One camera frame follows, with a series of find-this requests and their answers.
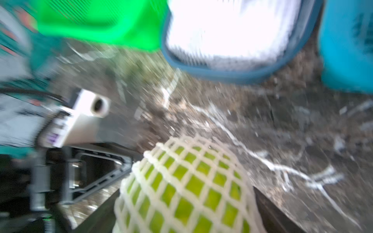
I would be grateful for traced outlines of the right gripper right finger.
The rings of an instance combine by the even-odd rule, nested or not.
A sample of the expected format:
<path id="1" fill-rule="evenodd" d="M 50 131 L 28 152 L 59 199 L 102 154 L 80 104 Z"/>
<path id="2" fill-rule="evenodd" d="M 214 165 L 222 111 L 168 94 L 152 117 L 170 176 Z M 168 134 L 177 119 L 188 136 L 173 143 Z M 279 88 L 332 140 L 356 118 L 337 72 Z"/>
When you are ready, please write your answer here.
<path id="1" fill-rule="evenodd" d="M 306 233 L 256 187 L 254 193 L 267 233 Z"/>

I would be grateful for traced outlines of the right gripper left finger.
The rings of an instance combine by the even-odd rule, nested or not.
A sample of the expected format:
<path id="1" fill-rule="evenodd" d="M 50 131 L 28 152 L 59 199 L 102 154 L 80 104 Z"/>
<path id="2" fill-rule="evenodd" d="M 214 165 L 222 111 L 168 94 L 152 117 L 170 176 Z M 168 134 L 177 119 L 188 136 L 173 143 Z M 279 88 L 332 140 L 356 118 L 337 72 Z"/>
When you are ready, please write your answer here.
<path id="1" fill-rule="evenodd" d="M 117 190 L 108 200 L 106 200 L 96 211 L 94 211 L 73 233 L 111 233 L 113 231 L 116 217 L 114 204 L 119 197 Z"/>

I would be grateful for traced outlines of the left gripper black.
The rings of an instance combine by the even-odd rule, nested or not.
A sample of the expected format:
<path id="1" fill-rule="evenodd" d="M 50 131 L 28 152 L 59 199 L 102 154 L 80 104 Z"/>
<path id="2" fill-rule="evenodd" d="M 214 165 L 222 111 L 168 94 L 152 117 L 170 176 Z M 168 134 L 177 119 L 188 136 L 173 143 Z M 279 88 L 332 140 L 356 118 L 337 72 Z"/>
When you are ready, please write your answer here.
<path id="1" fill-rule="evenodd" d="M 71 233 L 59 208 L 127 176 L 143 155 L 116 143 L 39 148 L 17 160 L 1 154 L 1 232 Z"/>

